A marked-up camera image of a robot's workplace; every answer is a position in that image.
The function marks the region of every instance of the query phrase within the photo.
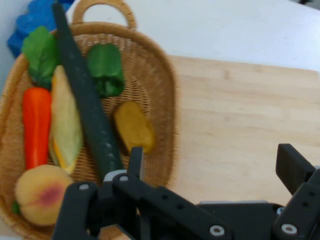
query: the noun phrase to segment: cucumber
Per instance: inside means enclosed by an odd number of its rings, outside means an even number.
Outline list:
[[[94,158],[99,179],[103,182],[107,173],[124,169],[115,134],[104,113],[86,60],[69,29],[62,5],[54,3],[52,9],[57,27],[60,60],[79,110],[83,133]]]

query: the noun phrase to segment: screw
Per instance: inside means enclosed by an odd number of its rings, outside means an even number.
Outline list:
[[[298,232],[298,229],[292,224],[283,224],[281,230],[288,235],[294,235]]]
[[[215,237],[223,236],[225,235],[225,229],[222,226],[213,225],[210,227],[210,233]]]
[[[87,190],[87,189],[89,189],[89,185],[88,184],[82,184],[82,185],[79,186],[79,189],[80,190]]]
[[[121,182],[125,182],[125,181],[128,181],[128,176],[121,176],[120,178],[119,178],[119,180],[121,181]]]
[[[285,210],[284,207],[279,207],[277,210],[276,210],[276,214],[280,215],[282,214],[282,212]]]

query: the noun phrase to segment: green bell pepper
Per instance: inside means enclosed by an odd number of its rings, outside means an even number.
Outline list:
[[[102,98],[119,96],[125,89],[119,48],[112,44],[96,44],[87,54],[89,72]]]

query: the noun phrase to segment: wooden cutting board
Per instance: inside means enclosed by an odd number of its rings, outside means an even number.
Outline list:
[[[173,190],[199,201],[291,195],[277,177],[279,143],[320,165],[315,71],[171,57],[180,81],[180,164]]]

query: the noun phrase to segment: red carrot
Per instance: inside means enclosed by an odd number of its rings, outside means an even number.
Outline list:
[[[51,122],[51,94],[41,87],[32,87],[23,95],[24,153],[26,169],[48,161]]]

